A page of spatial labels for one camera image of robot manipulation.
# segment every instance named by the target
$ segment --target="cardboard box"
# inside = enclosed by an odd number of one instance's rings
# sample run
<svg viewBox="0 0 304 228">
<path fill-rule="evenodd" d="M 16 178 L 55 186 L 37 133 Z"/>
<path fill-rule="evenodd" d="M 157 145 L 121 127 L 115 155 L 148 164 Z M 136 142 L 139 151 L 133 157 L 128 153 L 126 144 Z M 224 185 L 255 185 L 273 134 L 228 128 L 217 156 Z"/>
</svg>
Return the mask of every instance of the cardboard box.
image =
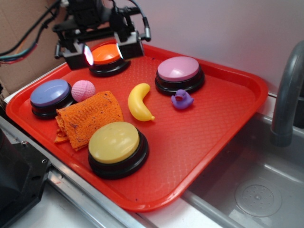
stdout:
<svg viewBox="0 0 304 228">
<path fill-rule="evenodd" d="M 47 10 L 46 7 L 54 2 L 54 0 L 0 0 L 0 53 L 15 46 L 27 30 Z M 1 64 L 0 83 L 3 87 L 1 99 L 16 92 L 64 62 L 64 59 L 56 60 L 54 58 L 58 37 L 52 31 L 52 27 L 62 21 L 64 14 L 65 10 L 61 9 L 60 15 L 55 22 L 50 23 L 49 28 L 42 32 L 38 46 L 30 56 L 14 64 Z M 40 24 L 27 37 L 21 51 L 27 49 L 35 40 L 39 27 Z"/>
</svg>

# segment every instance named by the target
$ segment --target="faucet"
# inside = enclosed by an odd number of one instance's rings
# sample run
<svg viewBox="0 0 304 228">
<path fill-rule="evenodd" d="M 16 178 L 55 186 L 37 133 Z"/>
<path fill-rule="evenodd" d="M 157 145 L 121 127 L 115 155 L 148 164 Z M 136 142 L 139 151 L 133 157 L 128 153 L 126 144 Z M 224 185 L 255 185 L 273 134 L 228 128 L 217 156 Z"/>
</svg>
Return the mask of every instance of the faucet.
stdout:
<svg viewBox="0 0 304 228">
<path fill-rule="evenodd" d="M 270 141 L 289 146 L 293 125 L 304 128 L 304 40 L 292 50 L 279 86 L 271 125 Z"/>
</svg>

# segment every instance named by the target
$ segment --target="sink drain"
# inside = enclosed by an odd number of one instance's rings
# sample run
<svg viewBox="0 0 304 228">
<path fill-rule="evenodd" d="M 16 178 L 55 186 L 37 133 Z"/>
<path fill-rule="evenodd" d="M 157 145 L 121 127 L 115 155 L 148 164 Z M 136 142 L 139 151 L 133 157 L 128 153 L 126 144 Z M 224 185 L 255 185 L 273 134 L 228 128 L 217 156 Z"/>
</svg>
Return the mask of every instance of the sink drain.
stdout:
<svg viewBox="0 0 304 228">
<path fill-rule="evenodd" d="M 248 180 L 240 184 L 235 198 L 237 205 L 245 213 L 255 217 L 273 215 L 282 204 L 279 190 L 262 179 Z"/>
</svg>

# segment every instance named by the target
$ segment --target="blue button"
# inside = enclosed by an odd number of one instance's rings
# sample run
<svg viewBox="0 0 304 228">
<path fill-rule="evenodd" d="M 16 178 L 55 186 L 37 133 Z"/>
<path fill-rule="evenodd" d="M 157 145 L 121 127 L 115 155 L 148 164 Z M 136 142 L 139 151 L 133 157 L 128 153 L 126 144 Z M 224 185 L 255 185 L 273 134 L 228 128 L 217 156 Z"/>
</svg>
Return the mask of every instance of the blue button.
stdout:
<svg viewBox="0 0 304 228">
<path fill-rule="evenodd" d="M 48 81 L 38 86 L 31 94 L 30 100 L 37 107 L 56 104 L 70 92 L 69 84 L 62 79 Z"/>
</svg>

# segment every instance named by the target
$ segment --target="purple button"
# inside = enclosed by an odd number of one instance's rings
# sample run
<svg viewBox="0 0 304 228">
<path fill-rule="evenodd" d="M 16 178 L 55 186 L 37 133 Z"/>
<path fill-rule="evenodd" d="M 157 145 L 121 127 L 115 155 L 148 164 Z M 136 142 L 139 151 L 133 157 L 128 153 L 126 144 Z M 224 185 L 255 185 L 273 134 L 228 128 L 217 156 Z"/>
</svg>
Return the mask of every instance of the purple button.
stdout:
<svg viewBox="0 0 304 228">
<path fill-rule="evenodd" d="M 38 86 L 31 94 L 30 100 L 37 107 L 56 104 L 70 91 L 69 84 L 62 79 L 55 79 Z"/>
<path fill-rule="evenodd" d="M 185 81 L 199 72 L 199 63 L 191 57 L 173 57 L 163 61 L 157 69 L 158 75 L 169 82 Z"/>
</svg>

